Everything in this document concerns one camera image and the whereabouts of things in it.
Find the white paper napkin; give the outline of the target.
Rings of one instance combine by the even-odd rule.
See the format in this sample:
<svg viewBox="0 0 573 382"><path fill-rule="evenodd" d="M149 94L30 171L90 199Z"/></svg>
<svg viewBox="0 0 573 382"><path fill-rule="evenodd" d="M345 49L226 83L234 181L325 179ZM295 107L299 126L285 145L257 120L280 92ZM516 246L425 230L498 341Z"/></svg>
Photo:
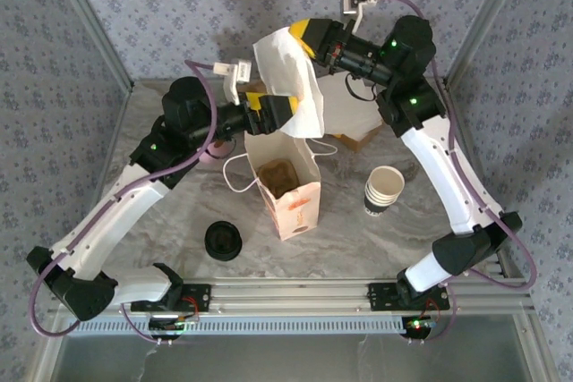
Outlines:
<svg viewBox="0 0 573 382"><path fill-rule="evenodd" d="M294 97L294 116L280 130L298 139L324 135L323 95L312 62L289 28L277 30L253 45L259 75L272 95Z"/></svg>

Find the brown pulp cup carrier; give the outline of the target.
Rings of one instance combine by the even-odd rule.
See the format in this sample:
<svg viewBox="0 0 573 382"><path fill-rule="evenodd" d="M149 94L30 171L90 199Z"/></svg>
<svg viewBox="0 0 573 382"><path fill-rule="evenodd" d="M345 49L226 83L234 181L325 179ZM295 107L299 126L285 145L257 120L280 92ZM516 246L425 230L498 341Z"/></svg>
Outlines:
<svg viewBox="0 0 573 382"><path fill-rule="evenodd" d="M300 186L295 167L290 160L279 158L260 167L258 176L261 183L275 199Z"/></svg>

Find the printed white paper bag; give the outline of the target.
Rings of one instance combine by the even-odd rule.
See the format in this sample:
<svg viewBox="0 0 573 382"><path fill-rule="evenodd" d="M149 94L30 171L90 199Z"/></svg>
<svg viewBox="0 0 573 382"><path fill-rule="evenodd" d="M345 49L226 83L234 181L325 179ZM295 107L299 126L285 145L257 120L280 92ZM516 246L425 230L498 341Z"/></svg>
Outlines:
<svg viewBox="0 0 573 382"><path fill-rule="evenodd" d="M239 157L245 157L253 174L252 182L242 189L236 188L229 179L225 182L230 190L243 193L257 187L280 240L285 241L315 228L318 224L321 203L321 173L316 163L318 153L311 150L308 140L292 138L283 132L268 135L244 135L245 152L225 161L222 171L227 176L227 166ZM285 158L295 167L300 186L275 199L261 183L258 171L269 161Z"/></svg>

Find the stack of paper cups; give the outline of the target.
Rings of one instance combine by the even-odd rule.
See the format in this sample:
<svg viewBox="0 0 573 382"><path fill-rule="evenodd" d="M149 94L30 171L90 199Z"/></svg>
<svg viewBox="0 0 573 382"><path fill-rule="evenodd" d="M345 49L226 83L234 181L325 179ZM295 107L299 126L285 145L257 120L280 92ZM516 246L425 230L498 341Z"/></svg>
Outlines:
<svg viewBox="0 0 573 382"><path fill-rule="evenodd" d="M365 212L369 216L379 216L398 200L404 187L404 176L396 168L376 167L364 186Z"/></svg>

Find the pink holder cup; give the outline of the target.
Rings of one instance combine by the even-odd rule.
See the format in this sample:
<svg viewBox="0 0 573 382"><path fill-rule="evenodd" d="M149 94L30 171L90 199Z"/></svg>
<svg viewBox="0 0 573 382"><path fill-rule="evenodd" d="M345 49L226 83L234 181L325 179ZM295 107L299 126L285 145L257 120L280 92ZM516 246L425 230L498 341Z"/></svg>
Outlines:
<svg viewBox="0 0 573 382"><path fill-rule="evenodd" d="M205 165L216 163L227 158L232 151L233 144L230 141L216 140L201 154L199 161Z"/></svg>

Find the brown and yellow cardboard box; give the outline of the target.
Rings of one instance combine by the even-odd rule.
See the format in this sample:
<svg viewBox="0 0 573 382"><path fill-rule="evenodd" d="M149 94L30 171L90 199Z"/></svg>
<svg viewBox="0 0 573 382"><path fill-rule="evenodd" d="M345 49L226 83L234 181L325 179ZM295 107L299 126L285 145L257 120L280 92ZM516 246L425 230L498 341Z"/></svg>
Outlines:
<svg viewBox="0 0 573 382"><path fill-rule="evenodd" d="M354 140L345 134L333 134L333 137L346 148L355 153L359 153L368 143L372 141L372 139L381 131L383 127L384 123L381 123L377 127L368 131L360 140Z"/></svg>

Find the stack of black cup lids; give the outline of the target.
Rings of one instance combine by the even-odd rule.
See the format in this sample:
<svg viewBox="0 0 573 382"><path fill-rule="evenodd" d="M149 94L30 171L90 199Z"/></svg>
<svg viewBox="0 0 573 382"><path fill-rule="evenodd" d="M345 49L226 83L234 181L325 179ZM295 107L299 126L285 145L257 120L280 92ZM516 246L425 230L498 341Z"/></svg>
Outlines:
<svg viewBox="0 0 573 382"><path fill-rule="evenodd" d="M217 221L208 227L204 245L210 257L226 262L239 255L243 240L235 225L227 221Z"/></svg>

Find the grey metal shelf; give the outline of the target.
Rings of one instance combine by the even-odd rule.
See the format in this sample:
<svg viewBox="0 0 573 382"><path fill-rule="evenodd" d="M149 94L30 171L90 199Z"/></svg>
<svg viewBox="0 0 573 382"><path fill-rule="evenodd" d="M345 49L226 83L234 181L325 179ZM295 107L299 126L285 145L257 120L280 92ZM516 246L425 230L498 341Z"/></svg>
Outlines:
<svg viewBox="0 0 573 382"><path fill-rule="evenodd" d="M49 382L533 382L505 342L408 344L393 335L198 336L152 346L137 337L64 341Z"/></svg>

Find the aluminium frame post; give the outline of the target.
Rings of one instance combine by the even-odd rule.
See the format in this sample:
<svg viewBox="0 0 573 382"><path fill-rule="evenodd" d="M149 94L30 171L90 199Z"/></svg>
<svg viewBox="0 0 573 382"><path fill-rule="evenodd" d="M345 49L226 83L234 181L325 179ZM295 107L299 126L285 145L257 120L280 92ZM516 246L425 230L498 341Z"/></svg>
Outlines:
<svg viewBox="0 0 573 382"><path fill-rule="evenodd" d="M132 88L133 82L107 36L103 24L98 19L89 0L69 0L74 11L79 16L84 28L90 35L95 47L102 55L107 67L116 82L125 90Z"/></svg>
<svg viewBox="0 0 573 382"><path fill-rule="evenodd" d="M506 0L483 0L446 75L447 87L455 89Z"/></svg>

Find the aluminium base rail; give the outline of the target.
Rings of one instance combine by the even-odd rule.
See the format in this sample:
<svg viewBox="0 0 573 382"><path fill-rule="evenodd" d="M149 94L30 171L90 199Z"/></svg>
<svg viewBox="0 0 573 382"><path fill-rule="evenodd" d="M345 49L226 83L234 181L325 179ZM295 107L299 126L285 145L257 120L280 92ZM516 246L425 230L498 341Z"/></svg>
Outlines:
<svg viewBox="0 0 573 382"><path fill-rule="evenodd" d="M505 315L531 313L535 306L530 294L499 288L472 277L436 287L410 304L398 297L396 285L387 279L189 279L186 284L210 287L209 309L202 315L223 316L342 316L379 312L393 315L447 316ZM64 307L80 321L118 310L124 303L137 314L171 315L167 310L131 310L136 301L161 299L158 287L144 291L141 286L103 292L75 293Z"/></svg>

